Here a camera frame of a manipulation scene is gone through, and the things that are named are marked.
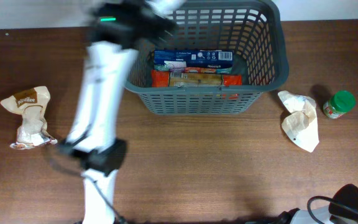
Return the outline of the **beige brown food bag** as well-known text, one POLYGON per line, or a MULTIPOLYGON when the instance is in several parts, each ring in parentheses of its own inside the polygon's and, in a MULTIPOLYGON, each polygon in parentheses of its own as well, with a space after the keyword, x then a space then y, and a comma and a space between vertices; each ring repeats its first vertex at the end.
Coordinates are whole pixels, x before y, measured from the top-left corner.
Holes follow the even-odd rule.
POLYGON ((47 132, 45 111, 49 100, 48 88, 37 86, 0 101, 1 106, 10 113, 22 116, 16 141, 10 145, 10 148, 24 150, 58 142, 47 132))

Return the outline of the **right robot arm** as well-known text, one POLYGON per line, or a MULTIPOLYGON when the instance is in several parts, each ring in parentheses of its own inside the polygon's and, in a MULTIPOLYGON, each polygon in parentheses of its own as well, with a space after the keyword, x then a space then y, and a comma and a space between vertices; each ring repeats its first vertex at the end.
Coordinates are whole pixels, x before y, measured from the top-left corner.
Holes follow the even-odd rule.
POLYGON ((273 224, 358 224, 358 187, 347 184, 332 197, 314 196, 306 210, 283 212, 273 224))

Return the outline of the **red orange pasta packet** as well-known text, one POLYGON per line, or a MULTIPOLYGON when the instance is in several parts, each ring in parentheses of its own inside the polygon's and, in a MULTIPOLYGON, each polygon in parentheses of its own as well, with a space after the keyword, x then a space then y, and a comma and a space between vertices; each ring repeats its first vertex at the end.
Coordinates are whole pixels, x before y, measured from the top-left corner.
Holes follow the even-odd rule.
POLYGON ((242 85, 240 75, 160 72, 152 70, 152 87, 209 87, 242 85))

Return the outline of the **green lid jar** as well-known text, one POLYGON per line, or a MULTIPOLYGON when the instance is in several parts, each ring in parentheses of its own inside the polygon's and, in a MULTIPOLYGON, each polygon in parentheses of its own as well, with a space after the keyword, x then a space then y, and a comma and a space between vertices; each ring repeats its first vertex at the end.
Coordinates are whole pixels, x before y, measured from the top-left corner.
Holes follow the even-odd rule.
POLYGON ((331 119, 337 119, 350 112, 356 105, 354 95, 346 90, 338 91, 323 105, 324 114, 331 119))

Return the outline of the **grey plastic basket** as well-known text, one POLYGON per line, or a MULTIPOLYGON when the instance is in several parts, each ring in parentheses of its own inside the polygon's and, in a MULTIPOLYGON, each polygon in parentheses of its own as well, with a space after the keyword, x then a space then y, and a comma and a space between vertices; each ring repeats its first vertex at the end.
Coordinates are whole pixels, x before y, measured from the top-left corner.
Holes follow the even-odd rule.
POLYGON ((176 28, 144 40, 126 88, 155 114, 238 114, 289 74, 271 0, 187 1, 166 13, 176 28))

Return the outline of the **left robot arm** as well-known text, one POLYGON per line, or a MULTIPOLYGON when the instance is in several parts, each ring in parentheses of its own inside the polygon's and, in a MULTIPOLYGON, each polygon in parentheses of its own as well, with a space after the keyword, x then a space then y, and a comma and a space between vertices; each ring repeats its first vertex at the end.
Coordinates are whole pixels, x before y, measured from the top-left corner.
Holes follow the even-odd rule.
POLYGON ((60 153, 78 159, 79 172, 60 171, 83 179, 83 223, 114 223, 125 218, 113 207, 118 169, 127 144, 116 137, 124 85, 138 58, 138 43, 165 42, 176 24, 167 13, 185 0, 100 1, 89 14, 88 56, 73 126, 58 144, 60 153))

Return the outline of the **blue cardboard box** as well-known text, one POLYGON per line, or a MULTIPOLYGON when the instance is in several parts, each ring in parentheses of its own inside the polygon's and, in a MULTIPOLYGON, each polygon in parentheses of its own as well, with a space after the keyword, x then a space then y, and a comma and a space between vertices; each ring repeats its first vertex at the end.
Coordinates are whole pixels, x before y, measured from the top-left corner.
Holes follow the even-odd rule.
POLYGON ((234 53, 222 50, 155 50, 154 69, 162 72, 230 74, 234 53))

